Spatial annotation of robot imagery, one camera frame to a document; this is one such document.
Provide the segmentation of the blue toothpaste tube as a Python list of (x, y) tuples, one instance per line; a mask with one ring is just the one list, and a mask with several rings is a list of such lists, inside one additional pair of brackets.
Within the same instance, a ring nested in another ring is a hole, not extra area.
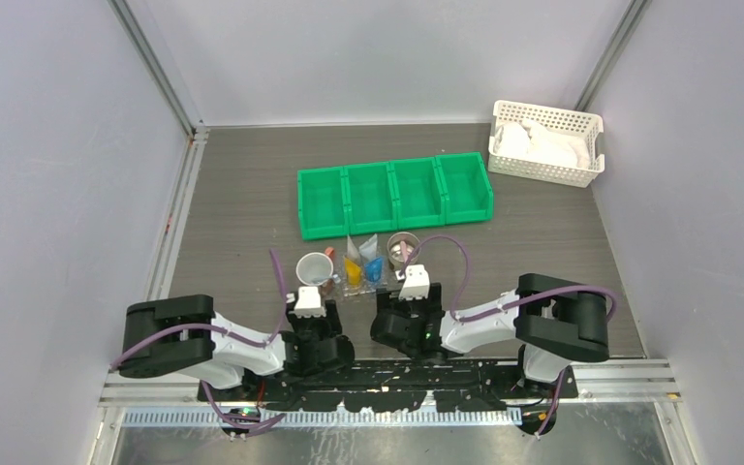
[(382, 256), (378, 256), (370, 261), (367, 261), (364, 265), (365, 279), (369, 283), (380, 283), (384, 277), (384, 264), (385, 259)]

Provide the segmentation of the clear acrylic toothbrush holder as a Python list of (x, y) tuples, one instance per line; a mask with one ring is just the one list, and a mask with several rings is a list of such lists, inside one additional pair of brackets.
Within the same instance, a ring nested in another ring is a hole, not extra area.
[(359, 252), (347, 251), (338, 264), (340, 292), (344, 297), (374, 294), (388, 285), (387, 259), (379, 251), (371, 261)]

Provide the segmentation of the brown steel cup with handle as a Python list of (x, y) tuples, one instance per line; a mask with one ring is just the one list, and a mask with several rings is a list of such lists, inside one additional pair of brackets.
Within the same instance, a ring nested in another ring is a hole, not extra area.
[(316, 287), (322, 295), (329, 295), (335, 285), (335, 265), (325, 252), (303, 255), (295, 266), (295, 275), (302, 286)]

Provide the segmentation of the yellow toothpaste tube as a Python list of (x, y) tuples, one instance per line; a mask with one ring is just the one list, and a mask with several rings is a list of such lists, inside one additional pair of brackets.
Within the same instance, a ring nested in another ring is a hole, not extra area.
[(363, 269), (361, 263), (354, 263), (344, 257), (344, 267), (346, 273), (346, 282), (351, 287), (361, 285), (363, 280)]

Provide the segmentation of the clear oval acrylic tray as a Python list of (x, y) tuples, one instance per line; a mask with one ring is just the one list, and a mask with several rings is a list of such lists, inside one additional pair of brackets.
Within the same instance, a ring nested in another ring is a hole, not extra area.
[(324, 298), (355, 298), (373, 295), (379, 289), (398, 283), (388, 258), (371, 262), (360, 257), (352, 262), (342, 251), (326, 247), (308, 252), (297, 261), (294, 273), (301, 286), (315, 287)]

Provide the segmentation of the pink toothbrush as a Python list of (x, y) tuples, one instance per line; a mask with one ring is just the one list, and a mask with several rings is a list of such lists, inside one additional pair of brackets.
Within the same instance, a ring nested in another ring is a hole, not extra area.
[(399, 245), (400, 245), (400, 255), (401, 255), (401, 258), (402, 258), (402, 262), (403, 262), (403, 268), (405, 268), (406, 267), (406, 262), (407, 262), (407, 260), (408, 260), (408, 258), (410, 256), (409, 246), (408, 246), (408, 244), (407, 244), (407, 242), (405, 240), (401, 240), (399, 242)]

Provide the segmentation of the white toothpaste tube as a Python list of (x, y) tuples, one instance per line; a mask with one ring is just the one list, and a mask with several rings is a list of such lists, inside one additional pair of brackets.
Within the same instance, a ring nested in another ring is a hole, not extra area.
[(362, 257), (359, 253), (358, 248), (356, 247), (353, 239), (348, 235), (347, 236), (347, 252), (346, 252), (346, 258), (356, 264), (362, 263)]
[(359, 255), (364, 263), (371, 262), (379, 257), (378, 235), (375, 233), (357, 247)]

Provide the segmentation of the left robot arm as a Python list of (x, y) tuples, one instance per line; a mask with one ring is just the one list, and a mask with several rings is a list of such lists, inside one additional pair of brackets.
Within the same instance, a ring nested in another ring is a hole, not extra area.
[(215, 312), (206, 294), (137, 303), (127, 310), (123, 352), (110, 368), (130, 379), (183, 374), (245, 401), (259, 377), (295, 382), (354, 363), (334, 300), (301, 287), (287, 294), (285, 319), (288, 330), (255, 331)]

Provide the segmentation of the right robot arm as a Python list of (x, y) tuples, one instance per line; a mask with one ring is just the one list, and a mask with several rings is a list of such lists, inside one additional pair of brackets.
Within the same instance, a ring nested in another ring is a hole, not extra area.
[(514, 289), (463, 310), (442, 306), (442, 286), (421, 265), (398, 273), (397, 291), (376, 292), (373, 341), (424, 362), (442, 363), (481, 346), (516, 340), (519, 366), (514, 384), (539, 397), (573, 362), (610, 357), (608, 324), (617, 310), (610, 290), (527, 273)]

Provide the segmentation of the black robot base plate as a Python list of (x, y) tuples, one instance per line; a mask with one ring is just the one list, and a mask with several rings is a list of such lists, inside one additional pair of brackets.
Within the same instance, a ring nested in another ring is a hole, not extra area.
[(436, 412), (443, 419), (457, 414), (508, 414), (518, 408), (517, 423), (531, 434), (550, 431), (555, 421), (546, 416), (553, 398), (575, 399), (574, 372), (560, 382), (524, 381), (513, 359), (454, 359), (445, 365), (409, 360), (369, 359), (338, 371), (294, 381), (278, 375), (244, 375), (240, 386), (198, 389), (201, 402), (231, 402), (233, 415), (259, 422), (271, 413), (286, 421), (302, 414), (314, 423), (320, 415), (340, 413), (416, 414)]

